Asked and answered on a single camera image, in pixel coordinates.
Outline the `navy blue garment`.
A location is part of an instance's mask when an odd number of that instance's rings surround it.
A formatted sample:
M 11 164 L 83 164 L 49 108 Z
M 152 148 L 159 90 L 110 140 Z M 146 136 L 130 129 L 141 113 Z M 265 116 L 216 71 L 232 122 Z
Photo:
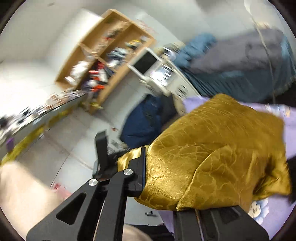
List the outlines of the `navy blue garment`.
M 120 140 L 131 149 L 149 145 L 176 115 L 173 95 L 147 94 L 126 118 Z

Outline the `wooden shelf unit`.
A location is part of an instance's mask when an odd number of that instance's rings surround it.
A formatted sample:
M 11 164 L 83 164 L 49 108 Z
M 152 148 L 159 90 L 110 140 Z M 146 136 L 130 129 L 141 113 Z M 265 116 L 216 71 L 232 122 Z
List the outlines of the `wooden shelf unit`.
M 129 73 L 128 64 L 152 46 L 155 38 L 115 9 L 80 40 L 63 63 L 56 83 L 64 90 L 84 90 L 89 113 L 103 102 Z

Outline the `white medical machine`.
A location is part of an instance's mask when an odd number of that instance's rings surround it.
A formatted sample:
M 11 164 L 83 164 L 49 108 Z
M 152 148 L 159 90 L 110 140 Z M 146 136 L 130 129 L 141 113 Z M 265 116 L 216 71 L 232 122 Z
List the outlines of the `white medical machine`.
M 127 66 L 155 93 L 174 94 L 181 99 L 200 95 L 169 56 L 160 57 L 148 47 L 144 47 Z

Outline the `teal covered massage bed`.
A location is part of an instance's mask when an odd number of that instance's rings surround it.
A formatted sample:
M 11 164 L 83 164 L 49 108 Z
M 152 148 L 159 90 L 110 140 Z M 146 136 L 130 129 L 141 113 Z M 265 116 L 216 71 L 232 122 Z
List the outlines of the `teal covered massage bed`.
M 295 82 L 295 61 L 286 36 L 281 43 L 281 56 L 281 63 L 273 68 L 276 96 L 286 92 Z M 191 72 L 190 67 L 180 70 L 202 96 L 212 97 L 224 93 L 243 102 L 262 102 L 273 95 L 269 67 L 197 74 Z

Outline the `blue quilted jacket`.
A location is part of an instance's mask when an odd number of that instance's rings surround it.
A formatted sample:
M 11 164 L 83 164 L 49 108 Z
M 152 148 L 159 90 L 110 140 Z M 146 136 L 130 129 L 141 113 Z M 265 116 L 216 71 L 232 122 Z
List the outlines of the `blue quilted jacket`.
M 189 68 L 192 60 L 203 56 L 216 42 L 212 34 L 197 35 L 180 50 L 174 60 L 174 65 L 178 68 Z

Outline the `grey blanket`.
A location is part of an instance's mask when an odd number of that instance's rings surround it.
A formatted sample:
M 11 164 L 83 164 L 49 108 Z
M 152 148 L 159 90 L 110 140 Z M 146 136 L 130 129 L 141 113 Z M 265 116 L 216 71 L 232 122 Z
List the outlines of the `grey blanket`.
M 278 29 L 261 29 L 273 68 L 282 61 L 284 34 Z M 214 73 L 268 68 L 268 59 L 256 30 L 217 42 L 203 56 L 191 62 L 190 71 Z

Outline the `white gooseneck lamp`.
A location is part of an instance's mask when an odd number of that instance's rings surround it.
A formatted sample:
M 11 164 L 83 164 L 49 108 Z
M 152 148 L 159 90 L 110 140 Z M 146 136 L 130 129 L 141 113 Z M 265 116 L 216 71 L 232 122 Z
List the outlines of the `white gooseneck lamp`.
M 259 25 L 258 23 L 256 22 L 255 18 L 253 17 L 252 13 L 251 13 L 251 3 L 252 1 L 250 0 L 244 0 L 243 1 L 244 3 L 244 7 L 246 9 L 246 11 L 249 13 L 250 15 L 250 18 L 252 20 L 252 22 L 254 23 L 254 26 L 255 26 L 255 29 L 257 30 L 258 34 L 259 34 L 259 37 L 260 37 L 260 40 L 261 40 L 261 43 L 264 47 L 264 50 L 265 50 L 265 53 L 266 53 L 266 56 L 267 56 L 267 59 L 268 59 L 268 65 L 269 65 L 269 70 L 270 70 L 270 76 L 271 76 L 271 87 L 272 87 L 272 98 L 273 98 L 273 104 L 276 104 L 276 97 L 275 97 L 275 89 L 274 89 L 274 83 L 275 83 L 275 79 L 274 79 L 274 75 L 273 75 L 273 66 L 272 66 L 272 63 L 271 63 L 271 58 L 270 58 L 270 54 L 269 54 L 269 51 L 268 51 L 268 47 L 265 43 L 265 40 L 264 40 L 264 37 L 262 35 L 262 32 L 259 28 Z

